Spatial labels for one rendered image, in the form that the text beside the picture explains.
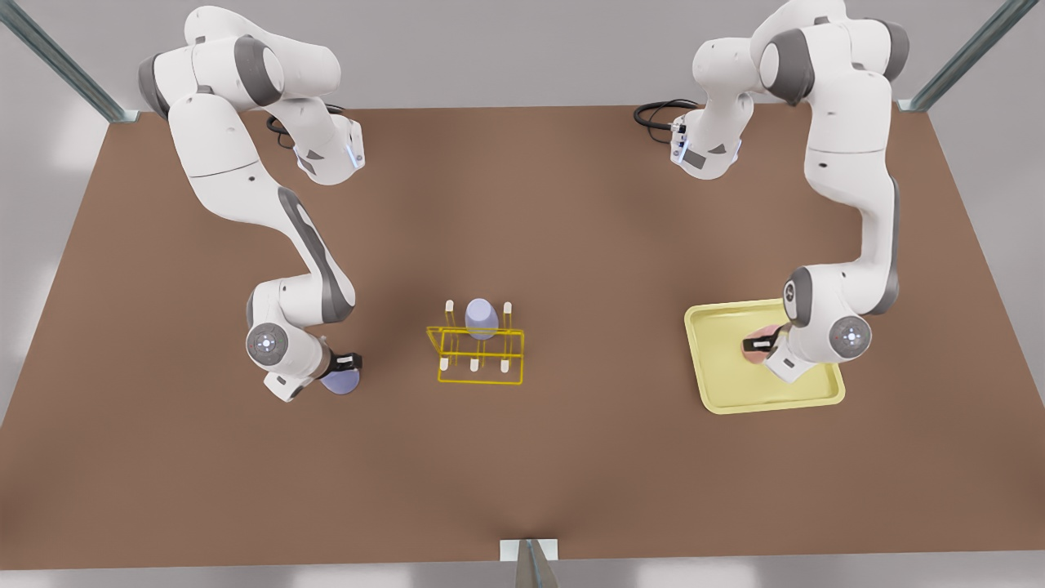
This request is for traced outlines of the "pink cup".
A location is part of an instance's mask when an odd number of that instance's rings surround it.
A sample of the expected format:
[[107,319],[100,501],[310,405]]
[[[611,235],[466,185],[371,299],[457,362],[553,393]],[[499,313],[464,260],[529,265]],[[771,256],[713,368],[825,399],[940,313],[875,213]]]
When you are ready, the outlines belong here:
[[751,332],[742,342],[743,357],[753,364],[763,363],[776,347],[783,325],[769,324]]

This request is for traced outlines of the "pale yellow tray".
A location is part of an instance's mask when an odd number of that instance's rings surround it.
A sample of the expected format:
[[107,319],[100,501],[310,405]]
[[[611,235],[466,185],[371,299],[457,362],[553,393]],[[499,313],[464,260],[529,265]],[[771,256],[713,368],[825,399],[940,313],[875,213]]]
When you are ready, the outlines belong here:
[[787,323],[783,301],[737,301],[695,305],[687,310],[684,327],[696,380],[709,411],[737,414],[773,411],[838,404],[846,397],[838,364],[817,364],[794,383],[786,383],[765,366],[743,356],[744,336]]

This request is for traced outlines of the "silver frame post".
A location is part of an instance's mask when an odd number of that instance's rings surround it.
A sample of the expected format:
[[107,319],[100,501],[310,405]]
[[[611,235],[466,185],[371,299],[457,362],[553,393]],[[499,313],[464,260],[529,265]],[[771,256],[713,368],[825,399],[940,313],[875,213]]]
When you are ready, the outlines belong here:
[[109,124],[137,122],[140,112],[127,110],[104,92],[99,83],[82,69],[74,58],[45,33],[44,29],[27,15],[15,0],[0,0],[0,22],[3,23],[38,58],[41,58],[64,83],[82,96],[87,104],[104,117]]
[[558,559],[558,539],[500,540],[500,561],[515,562],[514,588],[559,588],[549,562]]
[[1016,23],[1034,10],[1038,1],[1040,0],[1005,0],[976,33],[963,43],[963,47],[918,90],[914,97],[898,100],[898,109],[902,112],[928,112],[974,64],[986,55],[1000,38],[1007,34]]

